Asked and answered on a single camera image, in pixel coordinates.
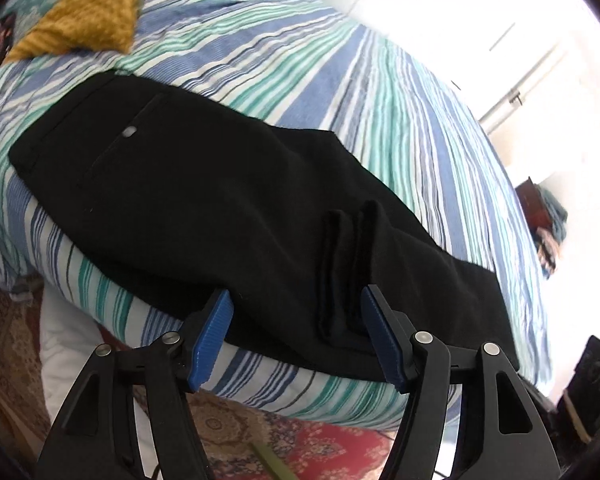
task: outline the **black pants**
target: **black pants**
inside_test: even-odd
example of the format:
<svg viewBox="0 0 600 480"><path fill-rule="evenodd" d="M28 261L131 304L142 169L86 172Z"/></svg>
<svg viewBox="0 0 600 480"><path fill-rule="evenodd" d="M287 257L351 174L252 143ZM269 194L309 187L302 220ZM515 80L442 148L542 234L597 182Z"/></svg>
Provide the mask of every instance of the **black pants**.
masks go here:
<svg viewBox="0 0 600 480"><path fill-rule="evenodd" d="M382 380L360 290L455 346L517 364L496 276L441 250L331 132L275 128L180 88L111 72L71 90L10 159L108 277L180 319L215 286L227 341Z"/></svg>

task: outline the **white button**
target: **white button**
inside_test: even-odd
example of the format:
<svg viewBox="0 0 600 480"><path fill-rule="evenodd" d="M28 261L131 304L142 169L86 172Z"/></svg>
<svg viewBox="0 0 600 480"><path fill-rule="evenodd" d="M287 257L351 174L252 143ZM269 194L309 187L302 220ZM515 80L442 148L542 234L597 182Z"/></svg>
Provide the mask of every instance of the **white button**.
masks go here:
<svg viewBox="0 0 600 480"><path fill-rule="evenodd" d="M123 137L131 137L134 133L136 133L138 129L135 126L127 126L124 130L122 130Z"/></svg>

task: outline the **blue striped sheet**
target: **blue striped sheet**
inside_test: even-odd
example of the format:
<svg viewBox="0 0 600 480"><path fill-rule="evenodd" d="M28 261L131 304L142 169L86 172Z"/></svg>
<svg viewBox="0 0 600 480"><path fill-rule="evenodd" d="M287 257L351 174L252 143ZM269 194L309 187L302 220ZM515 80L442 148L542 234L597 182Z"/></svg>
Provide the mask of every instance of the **blue striped sheet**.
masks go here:
<svg viewBox="0 0 600 480"><path fill-rule="evenodd" d="M181 86L343 145L458 258L496 272L522 373L552 378L540 272L514 191L456 95L400 48L320 0L146 0L133 51L43 56L0 69L0 284L33 269L118 338L141 346L180 322L110 282L40 208L8 149L49 106L109 69ZM407 396L224 344L204 388L307 420L396 428ZM448 420L460 389L449 392Z"/></svg>

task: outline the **mattress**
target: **mattress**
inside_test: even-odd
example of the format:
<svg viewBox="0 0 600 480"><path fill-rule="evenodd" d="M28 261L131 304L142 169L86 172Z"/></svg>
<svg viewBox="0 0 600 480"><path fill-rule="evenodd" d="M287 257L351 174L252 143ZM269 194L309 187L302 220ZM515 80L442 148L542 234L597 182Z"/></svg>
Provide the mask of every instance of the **mattress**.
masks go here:
<svg viewBox="0 0 600 480"><path fill-rule="evenodd" d="M132 53L75 52L0 69L0 286L39 272L130 346L180 321L108 280L8 161L18 136L97 72L150 77L287 128L333 130L453 256L496 272L521 373L550 384L540 269L516 195L454 92L398 46L320 0L145 0ZM224 344L203 388L280 415L393 429L408 396ZM459 413L449 392L448 420Z"/></svg>

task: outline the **yellow pillow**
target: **yellow pillow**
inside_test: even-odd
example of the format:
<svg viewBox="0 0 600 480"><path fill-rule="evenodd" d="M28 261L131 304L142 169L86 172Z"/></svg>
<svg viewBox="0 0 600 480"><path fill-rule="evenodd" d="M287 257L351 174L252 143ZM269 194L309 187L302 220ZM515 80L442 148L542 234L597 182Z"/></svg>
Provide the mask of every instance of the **yellow pillow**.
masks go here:
<svg viewBox="0 0 600 480"><path fill-rule="evenodd" d="M5 62L74 48L118 50L133 45L138 0L58 0L5 58Z"/></svg>

